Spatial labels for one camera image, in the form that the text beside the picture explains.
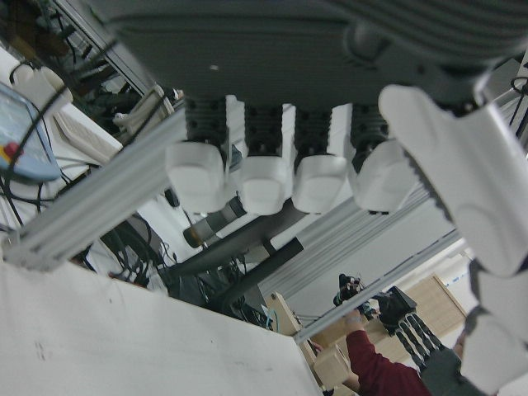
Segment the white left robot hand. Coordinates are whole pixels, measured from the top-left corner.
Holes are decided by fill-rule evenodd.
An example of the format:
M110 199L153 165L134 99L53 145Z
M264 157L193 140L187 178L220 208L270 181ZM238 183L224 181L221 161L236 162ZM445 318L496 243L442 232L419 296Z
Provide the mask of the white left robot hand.
M379 103L474 250L462 374L527 372L527 161L483 88L527 46L524 1L95 1L103 25L187 96L327 110Z

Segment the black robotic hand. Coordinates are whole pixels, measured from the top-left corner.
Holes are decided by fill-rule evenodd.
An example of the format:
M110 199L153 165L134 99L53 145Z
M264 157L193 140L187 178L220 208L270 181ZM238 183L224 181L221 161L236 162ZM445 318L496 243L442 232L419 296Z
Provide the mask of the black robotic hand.
M397 286L374 296L379 320L388 334L396 336L417 368L422 371L434 352L445 347L417 314L417 303Z

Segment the gloved person hand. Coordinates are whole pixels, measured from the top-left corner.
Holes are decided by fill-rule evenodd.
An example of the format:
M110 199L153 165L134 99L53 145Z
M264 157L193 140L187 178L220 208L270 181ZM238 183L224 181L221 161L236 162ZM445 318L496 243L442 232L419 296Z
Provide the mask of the gloved person hand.
M338 292L333 298L333 304L337 307L357 295L365 288L364 282L359 277L340 274L338 277Z

